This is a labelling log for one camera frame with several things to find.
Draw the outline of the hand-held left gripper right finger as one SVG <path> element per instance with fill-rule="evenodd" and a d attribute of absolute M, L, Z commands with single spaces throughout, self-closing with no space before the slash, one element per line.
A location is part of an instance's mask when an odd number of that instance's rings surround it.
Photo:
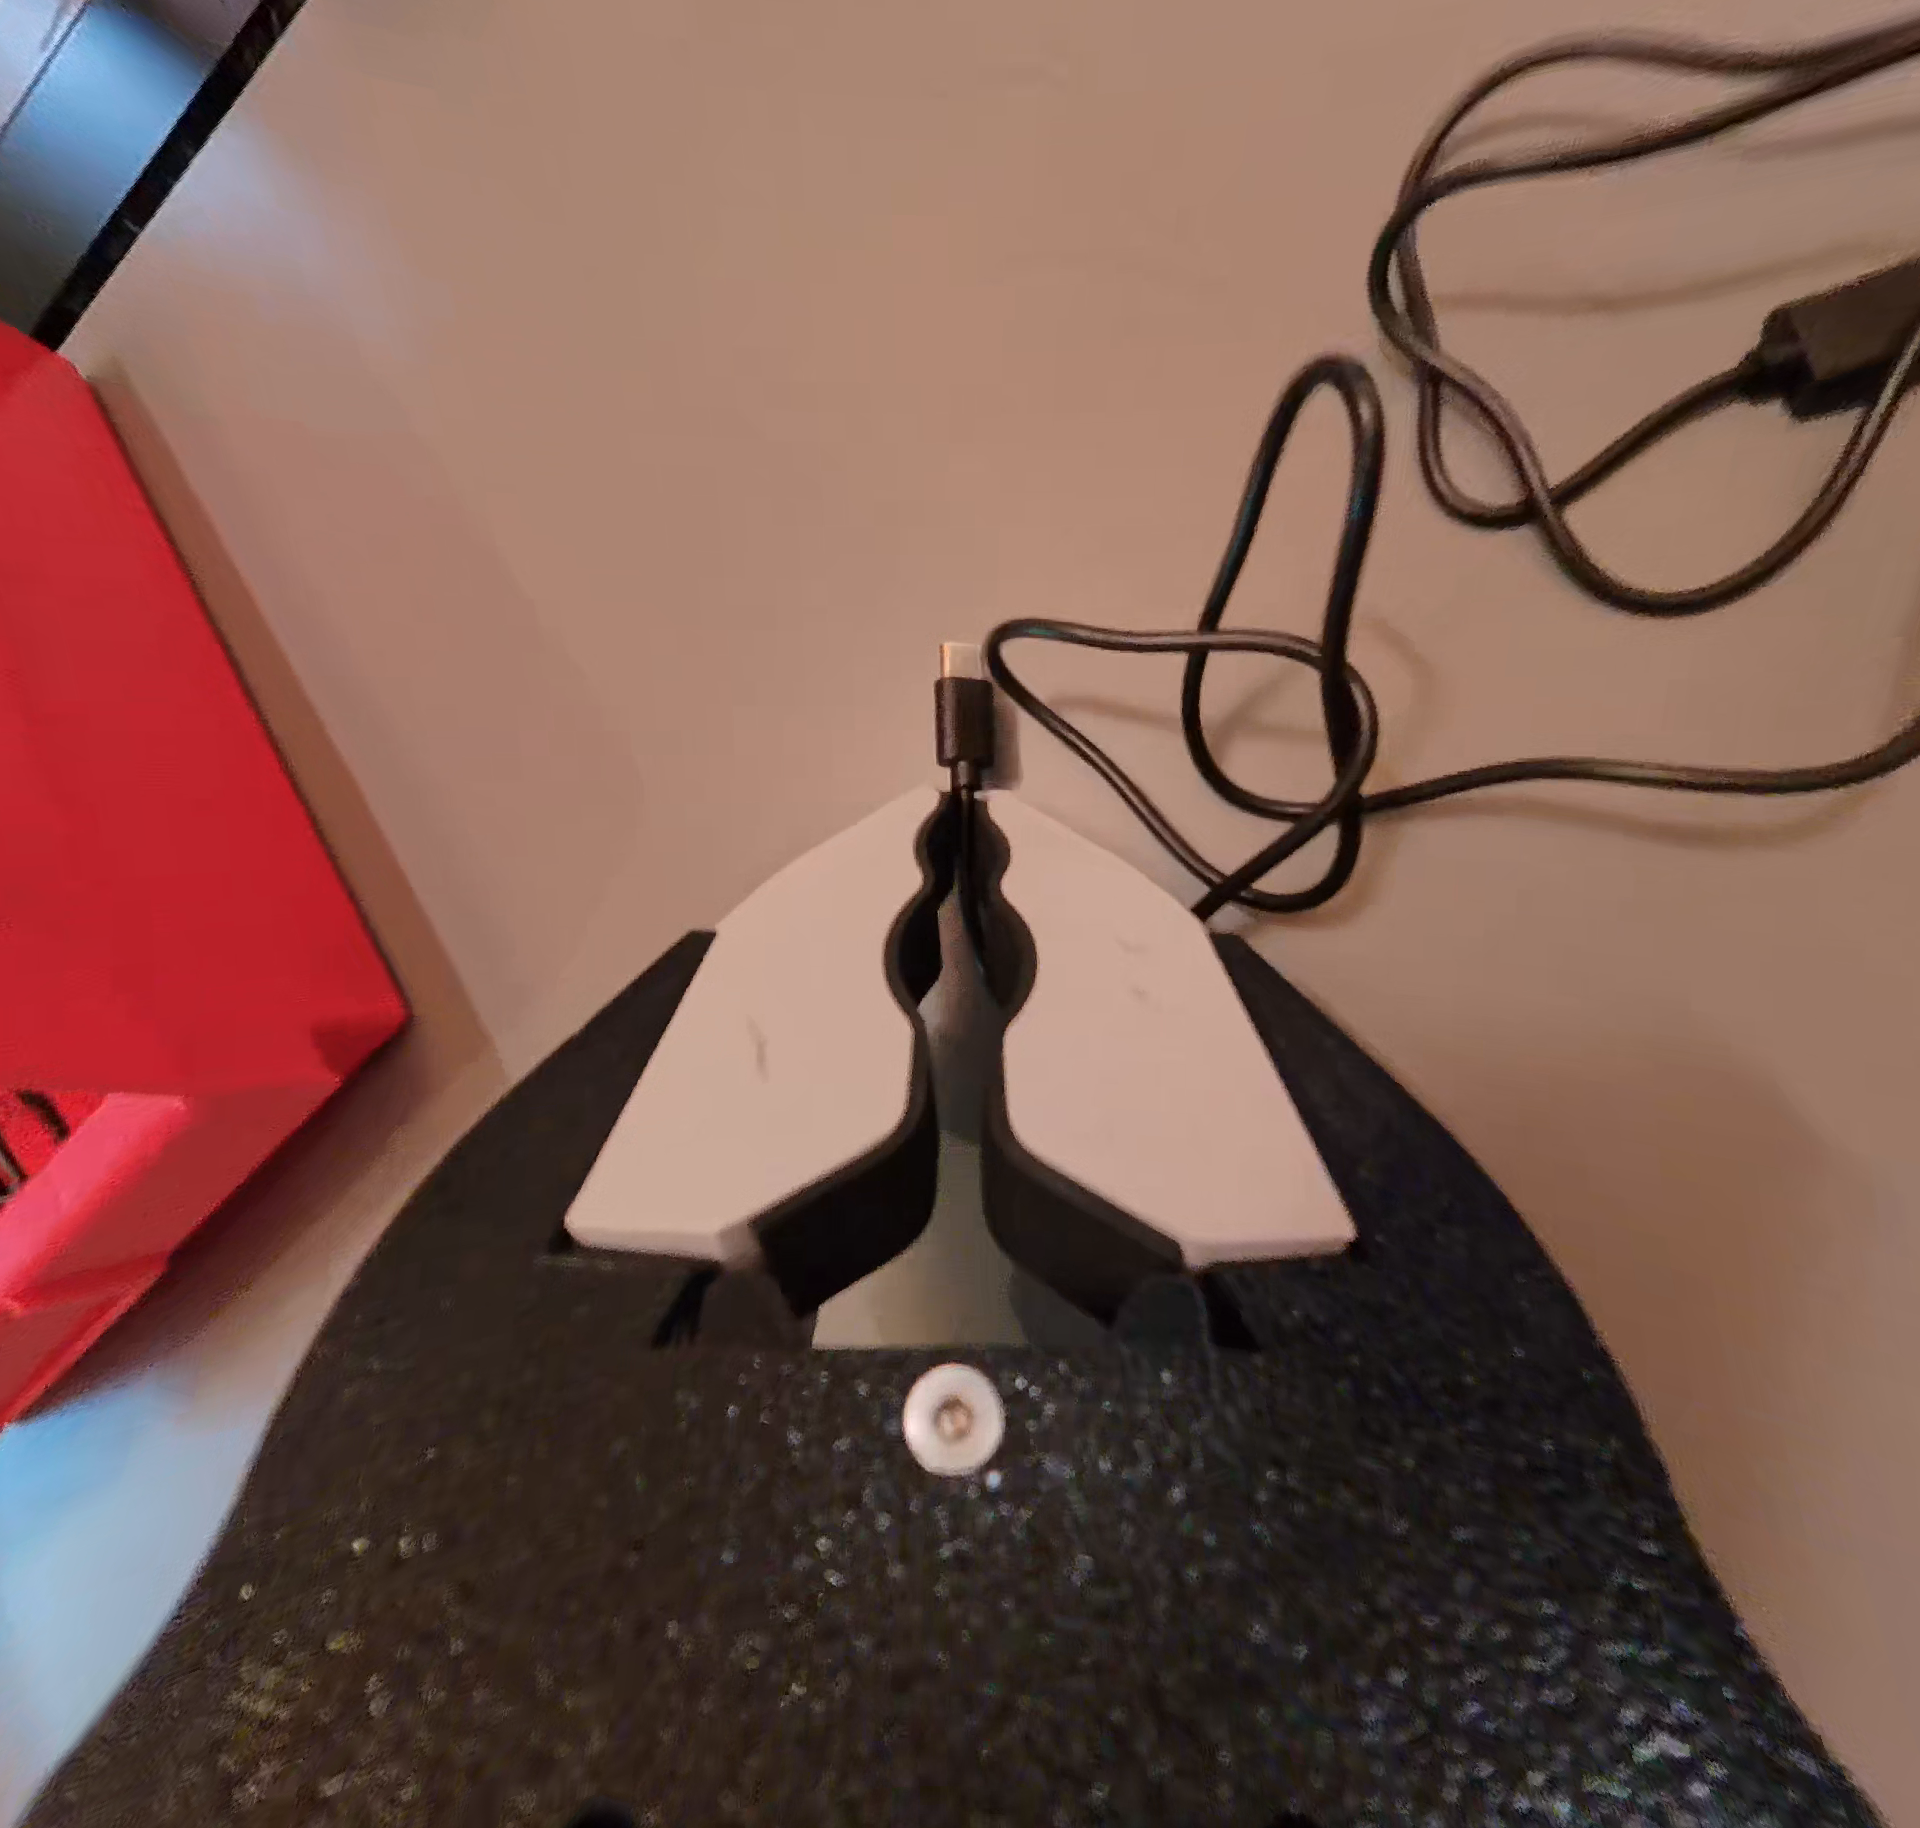
<path fill-rule="evenodd" d="M 1018 796 L 986 793 L 974 822 L 983 975 L 1002 1014 L 982 1113 L 998 1250 L 1113 1324 L 1152 1281 L 1352 1247 L 1357 1221 L 1226 945 Z"/>

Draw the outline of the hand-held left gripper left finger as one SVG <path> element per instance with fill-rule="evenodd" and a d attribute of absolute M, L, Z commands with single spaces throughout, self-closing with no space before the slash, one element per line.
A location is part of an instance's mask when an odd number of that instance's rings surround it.
<path fill-rule="evenodd" d="M 925 1230 L 947 799 L 919 784 L 788 862 L 703 944 L 564 1218 L 605 1253 L 758 1272 L 813 1313 Z"/>

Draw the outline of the red plastic bin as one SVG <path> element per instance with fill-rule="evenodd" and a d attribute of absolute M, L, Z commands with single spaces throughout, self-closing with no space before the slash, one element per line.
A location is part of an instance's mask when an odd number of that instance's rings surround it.
<path fill-rule="evenodd" d="M 103 405 L 2 343 L 2 1418 L 410 1008 Z"/>

